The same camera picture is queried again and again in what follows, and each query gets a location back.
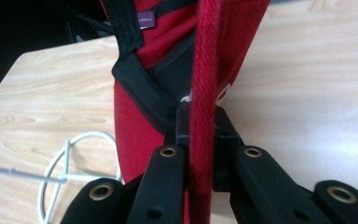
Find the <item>label tag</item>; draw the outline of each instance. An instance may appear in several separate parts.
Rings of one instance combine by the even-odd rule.
[[[138,16],[138,23],[141,30],[156,26],[156,16],[154,11],[142,11],[137,12],[136,14]]]

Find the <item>white wire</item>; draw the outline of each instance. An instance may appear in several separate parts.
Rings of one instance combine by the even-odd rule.
[[[112,137],[112,135],[110,135],[109,133],[104,133],[104,132],[87,132],[87,133],[82,133],[78,136],[76,136],[75,138],[73,138],[70,141],[67,141],[65,144],[65,147],[63,147],[53,158],[53,160],[50,162],[50,164],[48,165],[48,168],[46,169],[46,172],[44,174],[44,176],[46,177],[50,177],[51,173],[53,172],[55,166],[57,165],[57,163],[59,162],[60,158],[65,155],[65,165],[64,165],[64,169],[63,169],[63,174],[60,176],[60,179],[64,179],[65,181],[68,179],[74,179],[74,180],[88,180],[90,181],[90,179],[97,179],[100,178],[101,176],[90,176],[90,175],[70,175],[68,174],[68,170],[69,170],[69,151],[70,148],[78,141],[85,139],[85,138],[89,138],[89,137],[101,137],[105,140],[107,140],[108,142],[110,142],[115,149],[116,152],[116,157],[117,157],[117,148],[116,148],[116,141],[115,138]],[[122,180],[122,176],[121,176],[121,171],[120,171],[120,165],[118,162],[118,158],[117,158],[117,174],[115,177],[108,177],[108,178],[114,178],[117,181]],[[39,216],[39,222],[40,223],[44,223],[44,224],[48,224],[49,220],[51,218],[51,214],[54,208],[54,205],[57,201],[57,196],[58,193],[60,191],[60,186],[61,184],[56,184],[55,188],[54,188],[54,192],[52,195],[52,198],[50,200],[50,204],[48,207],[48,213],[45,214],[45,194],[46,194],[46,187],[47,187],[48,182],[46,181],[42,181],[39,187],[39,192],[38,192],[38,196],[37,196],[37,213]]]

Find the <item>black fabric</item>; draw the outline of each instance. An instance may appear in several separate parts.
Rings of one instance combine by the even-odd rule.
[[[132,0],[103,0],[115,33],[119,55],[134,52],[145,45]]]
[[[198,0],[163,0],[149,10],[154,11],[156,18],[159,18],[181,7],[186,7],[197,2]]]
[[[135,54],[118,58],[112,73],[158,132],[166,133],[174,129],[175,112],[179,104],[154,83]]]
[[[176,102],[190,94],[195,36],[195,32],[191,32],[164,58],[146,70],[156,85]]]

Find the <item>black strap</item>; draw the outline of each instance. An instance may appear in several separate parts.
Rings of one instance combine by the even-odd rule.
[[[147,75],[135,54],[118,59],[112,73],[145,118],[160,133],[175,127],[176,103]]]
[[[132,0],[103,0],[115,33],[119,55],[134,52],[145,45]]]
[[[186,7],[197,2],[198,0],[162,0],[149,10],[154,11],[156,13],[156,18],[159,18],[179,8]]]

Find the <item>red fabric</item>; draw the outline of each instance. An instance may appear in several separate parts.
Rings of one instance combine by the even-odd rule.
[[[117,154],[124,181],[141,175],[150,160],[151,153],[164,142],[146,121],[129,95],[115,82],[115,129]]]
[[[209,223],[214,102],[232,84],[269,0],[201,0],[190,116],[190,220]]]
[[[213,128],[216,101],[218,0],[201,0],[190,111],[190,220],[209,223],[213,185]]]

